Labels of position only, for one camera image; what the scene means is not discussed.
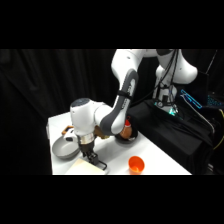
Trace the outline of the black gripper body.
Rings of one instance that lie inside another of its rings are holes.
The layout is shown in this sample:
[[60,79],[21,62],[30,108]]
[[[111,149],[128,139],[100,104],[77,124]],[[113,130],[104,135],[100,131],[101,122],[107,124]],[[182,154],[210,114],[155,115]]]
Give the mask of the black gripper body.
[[79,142],[79,149],[84,157],[93,157],[95,155],[94,146],[94,142],[89,142],[87,144]]

